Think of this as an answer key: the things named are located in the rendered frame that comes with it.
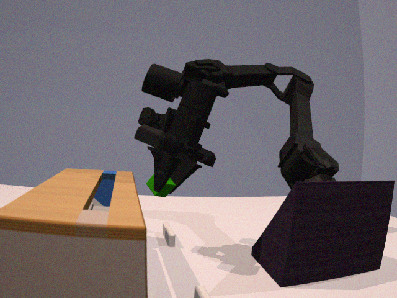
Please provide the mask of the small green block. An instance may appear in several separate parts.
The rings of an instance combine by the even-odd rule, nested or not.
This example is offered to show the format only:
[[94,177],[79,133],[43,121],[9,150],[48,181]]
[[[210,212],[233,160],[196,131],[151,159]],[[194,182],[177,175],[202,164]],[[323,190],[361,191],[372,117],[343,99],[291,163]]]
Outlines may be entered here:
[[146,185],[151,189],[151,191],[153,192],[153,194],[155,196],[159,196],[159,197],[166,197],[174,188],[175,188],[175,184],[172,181],[171,178],[169,178],[169,180],[167,181],[167,183],[165,184],[165,186],[161,189],[160,192],[157,192],[154,190],[154,174],[152,175],[152,177],[149,179],[149,181],[146,183]]

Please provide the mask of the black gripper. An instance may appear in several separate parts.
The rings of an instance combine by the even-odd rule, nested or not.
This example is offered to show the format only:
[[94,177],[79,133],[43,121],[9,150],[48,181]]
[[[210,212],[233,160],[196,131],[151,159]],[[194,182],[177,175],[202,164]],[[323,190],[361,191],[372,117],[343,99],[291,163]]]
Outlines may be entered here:
[[197,162],[213,167],[216,160],[213,152],[199,144],[204,128],[210,128],[208,115],[182,105],[171,114],[169,131],[143,124],[135,134],[135,139],[152,146],[147,147],[154,158],[154,190],[160,192],[171,178],[176,186],[169,194],[202,167]]

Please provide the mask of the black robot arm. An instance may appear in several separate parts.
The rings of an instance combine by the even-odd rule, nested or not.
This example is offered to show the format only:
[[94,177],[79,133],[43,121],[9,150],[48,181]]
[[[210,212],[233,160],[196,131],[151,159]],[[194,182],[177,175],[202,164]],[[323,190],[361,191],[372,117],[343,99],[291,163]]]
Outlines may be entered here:
[[[285,91],[274,84],[277,75],[293,75]],[[290,136],[279,151],[282,177],[290,189],[299,182],[336,181],[338,162],[313,138],[310,97],[314,89],[310,76],[294,67],[264,65],[224,65],[219,60],[195,60],[185,64],[183,71],[152,64],[142,85],[142,92],[169,102],[182,97],[179,105],[210,115],[215,98],[226,98],[231,88],[266,86],[290,106]],[[174,116],[143,108],[138,123],[169,131]]]

